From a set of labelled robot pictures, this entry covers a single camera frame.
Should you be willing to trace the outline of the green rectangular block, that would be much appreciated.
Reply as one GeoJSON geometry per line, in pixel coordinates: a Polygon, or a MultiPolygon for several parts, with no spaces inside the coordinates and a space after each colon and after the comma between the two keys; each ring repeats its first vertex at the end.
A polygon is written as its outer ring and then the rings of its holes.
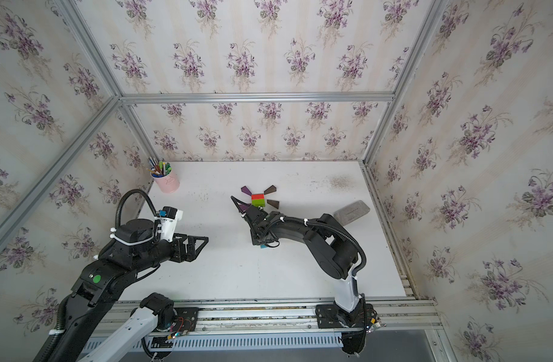
{"type": "Polygon", "coordinates": [[[264,198],[257,198],[251,200],[251,205],[257,207],[257,208],[265,208],[266,207],[266,200],[264,198]]]}

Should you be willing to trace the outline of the brown triangle block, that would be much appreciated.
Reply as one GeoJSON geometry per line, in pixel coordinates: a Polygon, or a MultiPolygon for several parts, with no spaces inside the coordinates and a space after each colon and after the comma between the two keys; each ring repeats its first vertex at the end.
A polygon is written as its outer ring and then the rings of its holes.
{"type": "Polygon", "coordinates": [[[264,190],[264,194],[265,195],[269,195],[269,194],[272,194],[272,193],[275,193],[277,191],[277,188],[275,185],[271,185],[269,186],[268,188],[266,188],[266,190],[264,190]]]}
{"type": "Polygon", "coordinates": [[[268,205],[272,206],[272,208],[275,208],[275,209],[278,209],[278,210],[280,209],[280,203],[278,201],[267,199],[266,203],[268,205]]]}

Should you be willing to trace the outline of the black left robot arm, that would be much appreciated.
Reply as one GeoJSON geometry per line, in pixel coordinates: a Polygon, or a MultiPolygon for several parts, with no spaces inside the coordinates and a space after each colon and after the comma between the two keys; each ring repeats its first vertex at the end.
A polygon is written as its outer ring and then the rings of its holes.
{"type": "Polygon", "coordinates": [[[176,208],[157,210],[148,194],[132,189],[120,199],[110,241],[97,260],[87,265],[57,310],[56,325],[38,352],[37,361],[75,361],[98,324],[129,286],[146,279],[164,262],[192,262],[209,238],[180,234],[176,208]],[[152,219],[121,222],[123,206],[134,194],[142,196],[152,219]]]}

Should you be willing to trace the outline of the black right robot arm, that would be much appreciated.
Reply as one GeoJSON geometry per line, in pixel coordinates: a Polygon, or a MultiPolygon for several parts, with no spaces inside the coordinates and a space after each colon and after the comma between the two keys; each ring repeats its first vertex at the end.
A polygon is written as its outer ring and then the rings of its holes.
{"type": "Polygon", "coordinates": [[[358,272],[367,264],[366,254],[359,242],[332,215],[301,219],[279,211],[269,213],[234,196],[231,200],[249,226],[254,245],[275,248],[282,240],[301,243],[321,270],[335,280],[334,303],[328,306],[331,312],[317,313],[322,323],[370,330],[377,322],[377,315],[368,307],[357,283],[358,272]]]}

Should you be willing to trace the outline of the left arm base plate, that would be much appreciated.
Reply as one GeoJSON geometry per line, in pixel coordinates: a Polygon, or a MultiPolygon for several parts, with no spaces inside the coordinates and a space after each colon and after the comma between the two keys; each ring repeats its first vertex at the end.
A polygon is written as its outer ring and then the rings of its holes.
{"type": "Polygon", "coordinates": [[[196,330],[199,309],[196,307],[175,307],[172,314],[157,318],[154,333],[187,334],[196,330]]]}

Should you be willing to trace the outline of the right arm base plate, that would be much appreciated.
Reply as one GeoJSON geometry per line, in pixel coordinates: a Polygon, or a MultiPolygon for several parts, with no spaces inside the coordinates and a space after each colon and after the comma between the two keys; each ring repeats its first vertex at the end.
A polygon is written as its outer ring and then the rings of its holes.
{"type": "Polygon", "coordinates": [[[346,312],[336,304],[317,305],[315,309],[319,329],[358,328],[369,329],[378,322],[378,313],[372,304],[361,304],[353,312],[346,312]]]}

